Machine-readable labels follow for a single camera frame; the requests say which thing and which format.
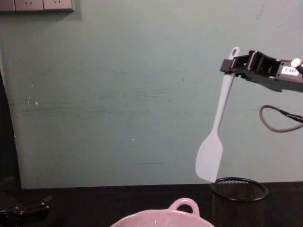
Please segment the bowl handle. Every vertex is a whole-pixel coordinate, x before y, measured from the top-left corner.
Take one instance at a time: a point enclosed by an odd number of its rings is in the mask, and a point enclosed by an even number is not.
[[[193,210],[193,214],[200,216],[199,207],[195,201],[189,198],[182,198],[174,201],[174,203],[169,207],[171,210],[177,210],[182,205],[188,205]]]

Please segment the spatula handle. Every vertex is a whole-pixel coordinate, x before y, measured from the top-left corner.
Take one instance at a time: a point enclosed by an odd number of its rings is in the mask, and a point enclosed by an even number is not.
[[[228,59],[232,60],[234,57],[239,56],[239,54],[240,54],[240,48],[234,47]],[[234,79],[234,74],[225,74],[223,76],[219,104],[218,104],[216,116],[214,118],[213,132],[219,133],[220,124],[223,118],[228,95],[231,91],[233,79]]]

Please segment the black mesh cup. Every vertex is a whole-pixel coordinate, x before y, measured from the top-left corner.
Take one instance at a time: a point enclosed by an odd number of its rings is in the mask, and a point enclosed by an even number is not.
[[[263,227],[268,189],[253,180],[221,178],[210,184],[215,227]]]

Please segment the dark tabletop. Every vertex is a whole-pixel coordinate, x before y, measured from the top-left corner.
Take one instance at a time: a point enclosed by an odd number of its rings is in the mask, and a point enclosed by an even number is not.
[[[303,227],[303,183],[265,185],[269,189],[266,226]],[[26,205],[53,196],[48,219],[29,227],[109,227],[142,210],[166,209],[182,197],[196,201],[201,217],[212,222],[212,193],[207,184],[30,189],[10,195]]]

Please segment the wire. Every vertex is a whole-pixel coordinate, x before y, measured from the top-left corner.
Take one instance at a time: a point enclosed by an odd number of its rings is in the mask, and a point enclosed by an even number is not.
[[[283,114],[284,116],[286,117],[289,117],[291,119],[293,119],[294,121],[297,121],[297,122],[301,122],[301,124],[299,125],[296,125],[294,127],[291,127],[291,128],[288,128],[288,129],[276,129],[274,127],[272,127],[271,125],[269,125],[265,119],[264,119],[264,116],[263,116],[263,110],[266,109],[266,108],[269,108],[269,109],[274,109],[274,110],[277,110],[279,111],[281,114]],[[271,131],[274,131],[274,132],[289,132],[289,131],[294,131],[294,130],[297,130],[297,129],[300,129],[303,127],[303,117],[302,116],[299,116],[299,115],[294,115],[294,114],[290,114],[284,110],[281,110],[275,106],[272,106],[272,105],[264,105],[260,108],[259,110],[259,116],[260,116],[260,119],[261,121],[263,122],[263,124]]]

